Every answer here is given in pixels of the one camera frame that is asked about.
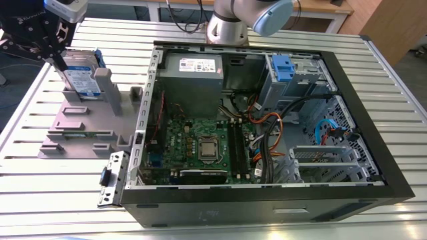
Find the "power supply label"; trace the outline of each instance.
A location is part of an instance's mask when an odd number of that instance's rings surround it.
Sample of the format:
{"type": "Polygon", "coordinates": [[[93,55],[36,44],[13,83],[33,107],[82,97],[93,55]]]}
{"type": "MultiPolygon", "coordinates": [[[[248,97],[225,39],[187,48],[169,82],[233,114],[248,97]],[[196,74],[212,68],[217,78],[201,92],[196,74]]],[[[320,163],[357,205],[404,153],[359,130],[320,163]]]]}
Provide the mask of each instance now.
{"type": "Polygon", "coordinates": [[[88,97],[101,95],[101,90],[96,80],[90,77],[92,70],[88,66],[68,66],[65,70],[66,79],[70,82],[74,91],[88,97]]]}
{"type": "Polygon", "coordinates": [[[215,73],[215,59],[183,58],[179,60],[179,71],[215,73]]]}

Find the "cpu socket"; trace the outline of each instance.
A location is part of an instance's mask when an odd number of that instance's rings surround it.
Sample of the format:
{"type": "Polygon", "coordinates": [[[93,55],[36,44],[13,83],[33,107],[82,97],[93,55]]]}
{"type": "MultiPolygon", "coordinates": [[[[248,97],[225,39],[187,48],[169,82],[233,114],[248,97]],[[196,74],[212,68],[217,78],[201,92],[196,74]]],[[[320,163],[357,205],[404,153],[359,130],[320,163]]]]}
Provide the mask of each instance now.
{"type": "Polygon", "coordinates": [[[219,160],[219,139],[216,136],[199,137],[199,160],[204,164],[212,164],[219,160]]]}

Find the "motherboard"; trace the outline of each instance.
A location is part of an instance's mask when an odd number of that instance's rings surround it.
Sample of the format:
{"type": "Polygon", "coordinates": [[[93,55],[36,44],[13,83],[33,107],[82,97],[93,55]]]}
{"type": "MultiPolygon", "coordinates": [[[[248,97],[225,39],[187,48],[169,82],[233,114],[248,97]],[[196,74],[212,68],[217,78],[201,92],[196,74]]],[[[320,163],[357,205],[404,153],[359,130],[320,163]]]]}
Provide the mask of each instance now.
{"type": "Polygon", "coordinates": [[[167,123],[165,150],[148,153],[145,184],[252,183],[248,144],[251,123],[173,119],[167,123]]]}

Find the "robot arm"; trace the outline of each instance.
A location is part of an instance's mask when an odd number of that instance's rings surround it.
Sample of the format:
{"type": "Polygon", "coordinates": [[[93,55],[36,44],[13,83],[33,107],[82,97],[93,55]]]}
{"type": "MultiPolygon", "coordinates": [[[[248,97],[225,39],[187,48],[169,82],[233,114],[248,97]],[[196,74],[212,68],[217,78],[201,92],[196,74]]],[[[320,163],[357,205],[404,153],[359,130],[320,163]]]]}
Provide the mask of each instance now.
{"type": "Polygon", "coordinates": [[[207,38],[213,44],[243,45],[249,26],[261,36],[276,33],[293,11],[292,0],[216,0],[207,38]]]}
{"type": "MultiPolygon", "coordinates": [[[[88,0],[0,0],[0,51],[30,60],[45,60],[58,71],[76,23],[88,0]]],[[[243,45],[249,26],[261,36],[273,34],[292,14],[292,0],[216,0],[207,38],[213,44],[243,45]]]]}
{"type": "Polygon", "coordinates": [[[88,0],[0,0],[0,50],[68,69],[61,54],[70,45],[88,0]]]}

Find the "blue drive bay latch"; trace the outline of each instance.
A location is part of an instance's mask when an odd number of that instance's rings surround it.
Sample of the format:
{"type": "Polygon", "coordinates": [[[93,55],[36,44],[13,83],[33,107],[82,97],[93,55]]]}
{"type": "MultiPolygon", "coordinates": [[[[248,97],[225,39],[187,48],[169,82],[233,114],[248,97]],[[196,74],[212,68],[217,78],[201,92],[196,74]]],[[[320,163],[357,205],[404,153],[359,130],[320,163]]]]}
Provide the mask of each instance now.
{"type": "Polygon", "coordinates": [[[289,82],[295,75],[295,64],[285,55],[272,55],[272,66],[279,82],[289,82]]]}

